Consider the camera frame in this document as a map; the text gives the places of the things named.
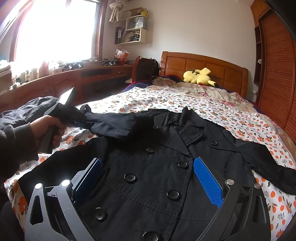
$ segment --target finger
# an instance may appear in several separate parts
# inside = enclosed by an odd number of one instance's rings
[[[58,128],[65,128],[66,127],[65,125],[63,125],[61,123],[61,121],[59,120],[59,118],[56,118],[56,117],[53,117],[53,116],[50,116],[50,115],[47,115],[46,118],[47,118],[47,121],[48,121],[48,125],[49,126],[55,125]]]
[[[65,129],[66,129],[66,128],[59,128],[59,134],[60,134],[61,136],[63,136],[63,135],[65,134]]]
[[[61,136],[54,136],[54,141],[55,142],[61,142],[62,141],[62,137]]]
[[[61,144],[60,142],[57,142],[57,141],[53,141],[52,143],[54,144],[55,148],[58,148]]]

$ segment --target yellow stuffed toy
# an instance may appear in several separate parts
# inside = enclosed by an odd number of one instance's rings
[[[212,81],[208,74],[211,71],[207,68],[203,68],[202,70],[196,69],[195,71],[186,71],[183,75],[184,82],[199,84],[199,85],[211,85],[214,87],[219,87],[219,85]]]

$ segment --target white cloth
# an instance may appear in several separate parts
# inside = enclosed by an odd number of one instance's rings
[[[110,23],[118,22],[118,12],[124,8],[126,0],[115,0],[114,3],[111,3],[109,7],[112,9],[112,13],[110,16]]]

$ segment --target black coat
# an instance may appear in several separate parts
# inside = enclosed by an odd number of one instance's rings
[[[93,114],[86,106],[82,111],[99,137],[56,152],[19,184],[30,200],[36,183],[58,185],[100,157],[99,181],[79,208],[98,240],[141,240],[145,232],[155,232],[163,241],[196,240],[217,210],[193,172],[198,156],[240,185],[255,183],[253,169],[282,191],[296,194],[296,171],[277,165],[266,146],[236,139],[193,110]],[[129,182],[127,174],[135,180]],[[98,207],[106,212],[103,222],[95,218]]]

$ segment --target black button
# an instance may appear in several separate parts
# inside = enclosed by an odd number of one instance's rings
[[[170,190],[167,192],[167,196],[171,200],[178,200],[180,198],[180,193],[176,190]]]
[[[216,142],[216,141],[211,141],[211,144],[212,144],[213,146],[216,146],[216,145],[218,145],[218,142]]]
[[[155,152],[152,148],[149,148],[149,147],[146,148],[146,151],[147,151],[148,153],[152,153],[152,154]]]
[[[94,216],[97,220],[103,222],[107,217],[107,213],[100,207],[97,207]]]
[[[135,183],[137,181],[137,178],[135,175],[133,174],[125,174],[124,175],[124,179],[128,182],[128,183]]]
[[[155,232],[146,232],[143,234],[145,241],[158,241],[158,235]]]
[[[181,168],[187,168],[188,167],[188,164],[186,163],[186,162],[184,162],[184,161],[181,161],[181,162],[179,162],[179,167],[181,167]]]

